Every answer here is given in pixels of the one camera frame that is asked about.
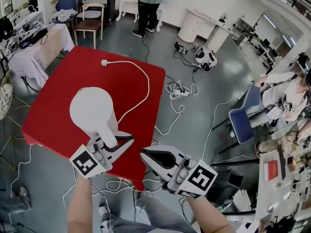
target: red table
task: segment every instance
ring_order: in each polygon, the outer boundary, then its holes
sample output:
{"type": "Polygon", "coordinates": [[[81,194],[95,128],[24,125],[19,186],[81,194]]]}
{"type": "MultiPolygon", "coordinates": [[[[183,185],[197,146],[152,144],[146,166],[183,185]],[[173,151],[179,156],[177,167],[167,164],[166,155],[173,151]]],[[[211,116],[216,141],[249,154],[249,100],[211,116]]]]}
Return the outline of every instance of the red table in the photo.
{"type": "Polygon", "coordinates": [[[134,136],[134,143],[113,163],[113,169],[108,172],[130,180],[137,190],[142,191],[146,166],[140,159],[139,151],[152,142],[165,78],[162,68],[109,52],[75,47],[38,94],[22,132],[29,144],[43,145],[69,159],[81,144],[89,141],[89,136],[72,122],[69,114],[71,100],[81,88],[100,87],[106,90],[113,100],[117,120],[145,98],[147,79],[137,67],[128,63],[104,67],[101,65],[103,59],[132,61],[150,79],[148,99],[127,114],[119,124],[120,131],[134,136]]]}

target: red object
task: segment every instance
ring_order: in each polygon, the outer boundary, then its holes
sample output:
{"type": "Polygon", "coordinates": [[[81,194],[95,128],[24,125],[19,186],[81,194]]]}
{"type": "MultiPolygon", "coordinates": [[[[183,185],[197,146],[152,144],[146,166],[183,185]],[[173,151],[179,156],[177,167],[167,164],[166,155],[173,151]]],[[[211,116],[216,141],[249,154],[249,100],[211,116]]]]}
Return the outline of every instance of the red object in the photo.
{"type": "Polygon", "coordinates": [[[69,114],[71,100],[80,89],[100,87],[106,90],[113,100],[117,120],[146,97],[147,78],[136,66],[117,63],[104,67],[101,65],[104,59],[131,61],[141,67],[150,79],[148,99],[119,124],[120,131],[134,136],[134,143],[107,172],[130,180],[137,190],[143,191],[146,166],[139,151],[152,142],[165,78],[162,68],[109,52],[75,47],[38,94],[22,132],[29,144],[40,144],[69,159],[89,141],[89,136],[72,122],[69,114]]]}
{"type": "Polygon", "coordinates": [[[277,161],[270,161],[263,164],[264,181],[273,180],[278,176],[277,161]]]}

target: black pants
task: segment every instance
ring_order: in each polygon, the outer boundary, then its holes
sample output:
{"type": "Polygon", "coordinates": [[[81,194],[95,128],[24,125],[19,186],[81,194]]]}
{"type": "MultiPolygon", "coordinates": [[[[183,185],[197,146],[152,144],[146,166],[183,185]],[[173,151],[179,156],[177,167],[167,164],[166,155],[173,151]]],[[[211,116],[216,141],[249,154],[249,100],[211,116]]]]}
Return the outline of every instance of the black pants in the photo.
{"type": "Polygon", "coordinates": [[[146,27],[154,29],[156,27],[156,11],[160,4],[144,3],[138,0],[138,31],[140,34],[145,35],[146,27]]]}

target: white lamp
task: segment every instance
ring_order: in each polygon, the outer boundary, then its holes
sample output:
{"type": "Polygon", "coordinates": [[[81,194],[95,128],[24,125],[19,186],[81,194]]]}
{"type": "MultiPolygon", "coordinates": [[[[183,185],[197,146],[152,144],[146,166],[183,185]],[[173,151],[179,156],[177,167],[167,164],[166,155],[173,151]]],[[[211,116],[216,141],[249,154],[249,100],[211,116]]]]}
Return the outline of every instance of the white lamp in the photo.
{"type": "Polygon", "coordinates": [[[91,138],[97,134],[110,149],[118,142],[112,131],[118,130],[111,96],[98,87],[83,88],[70,105],[70,116],[75,125],[91,138]]]}

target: gray floor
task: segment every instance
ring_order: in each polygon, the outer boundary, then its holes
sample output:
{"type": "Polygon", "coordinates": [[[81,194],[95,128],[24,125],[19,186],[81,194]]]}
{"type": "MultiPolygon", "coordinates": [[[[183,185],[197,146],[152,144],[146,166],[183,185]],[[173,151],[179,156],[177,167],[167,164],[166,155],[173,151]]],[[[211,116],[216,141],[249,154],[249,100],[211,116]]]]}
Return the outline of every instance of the gray floor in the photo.
{"type": "MultiPolygon", "coordinates": [[[[133,36],[132,18],[122,18],[120,22],[114,22],[113,25],[107,27],[104,31],[103,41],[97,40],[97,49],[120,54],[130,58],[144,61],[147,54],[147,48],[142,44],[141,39],[133,36]]],[[[167,75],[175,80],[181,79],[182,85],[190,87],[192,84],[191,72],[192,67],[186,67],[180,60],[173,59],[174,43],[176,40],[180,44],[190,49],[190,45],[181,42],[177,37],[177,31],[168,27],[161,27],[159,33],[147,33],[144,39],[145,44],[150,46],[150,55],[148,62],[162,67],[166,70],[167,75]]],[[[86,34],[86,39],[82,38],[82,34],[78,37],[78,43],[86,47],[93,47],[91,34],[86,34]]],[[[186,56],[188,60],[194,61],[193,52],[190,51],[186,56]]],[[[184,153],[190,154],[193,158],[201,158],[204,148],[204,140],[211,127],[213,121],[213,112],[217,103],[224,103],[230,100],[231,96],[239,96],[247,84],[252,81],[252,75],[245,59],[242,57],[241,51],[235,45],[231,38],[228,38],[218,51],[217,57],[219,63],[209,73],[198,71],[194,74],[194,79],[200,89],[199,95],[192,95],[183,100],[173,101],[175,109],[180,104],[185,105],[178,121],[172,126],[171,132],[166,136],[161,136],[155,131],[154,138],[160,144],[173,145],[184,153]]],[[[56,66],[60,63],[60,59],[55,61],[48,67],[47,73],[51,74],[56,66]]],[[[35,100],[36,93],[26,89],[24,83],[19,77],[14,77],[15,93],[28,103],[35,100]]],[[[29,81],[33,87],[36,87],[34,81],[29,81]]],[[[235,103],[233,99],[227,105],[220,105],[216,112],[215,124],[221,122],[227,117],[230,106],[235,103]]],[[[14,117],[20,124],[23,123],[28,109],[23,108],[18,111],[11,110],[10,115],[14,117]]],[[[166,132],[177,115],[173,112],[170,105],[169,94],[163,88],[163,95],[158,112],[157,127],[166,132]]],[[[18,127],[5,120],[6,133],[12,132],[14,135],[21,137],[21,131],[18,127]]],[[[245,154],[254,158],[254,141],[238,146],[232,151],[228,151],[222,155],[218,152],[222,148],[230,145],[233,140],[229,137],[229,128],[225,126],[213,131],[206,144],[206,152],[204,161],[207,163],[217,162],[228,159],[236,155],[245,154]]],[[[27,161],[29,159],[29,146],[25,141],[14,141],[14,151],[16,161],[27,161]]],[[[257,189],[258,167],[235,168],[236,171],[244,175],[242,187],[248,191],[257,189]]],[[[16,177],[16,173],[4,171],[0,169],[0,188],[5,187],[6,192],[1,195],[9,196],[10,183],[16,177]]],[[[152,173],[148,174],[148,178],[155,178],[152,173]]],[[[109,175],[101,175],[96,177],[93,184],[100,189],[105,188],[108,180],[116,179],[109,175]]],[[[56,155],[55,153],[44,149],[38,145],[32,147],[32,160],[27,165],[21,165],[20,179],[13,185],[13,190],[17,192],[19,186],[23,185],[28,189],[32,210],[17,215],[12,215],[13,224],[17,222],[23,223],[25,226],[32,228],[36,232],[45,233],[64,233],[66,232],[66,209],[63,205],[62,196],[66,190],[74,184],[72,166],[69,161],[56,155]]],[[[146,188],[154,190],[159,188],[158,183],[146,182],[146,188]]],[[[65,198],[67,205],[69,204],[72,191],[65,198]]],[[[125,219],[134,219],[133,192],[126,189],[118,194],[105,193],[108,197],[110,208],[112,211],[125,219]]],[[[224,197],[230,196],[230,191],[223,193],[224,197]]],[[[162,201],[165,205],[177,211],[182,215],[181,208],[178,203],[179,196],[171,195],[164,191],[155,193],[155,198],[162,201]]],[[[103,203],[100,195],[93,197],[94,219],[93,232],[99,233],[100,217],[97,213],[97,207],[103,203]]],[[[188,204],[185,204],[186,216],[191,219],[192,212],[188,204]]],[[[2,218],[9,220],[8,215],[1,215],[2,218]]]]}

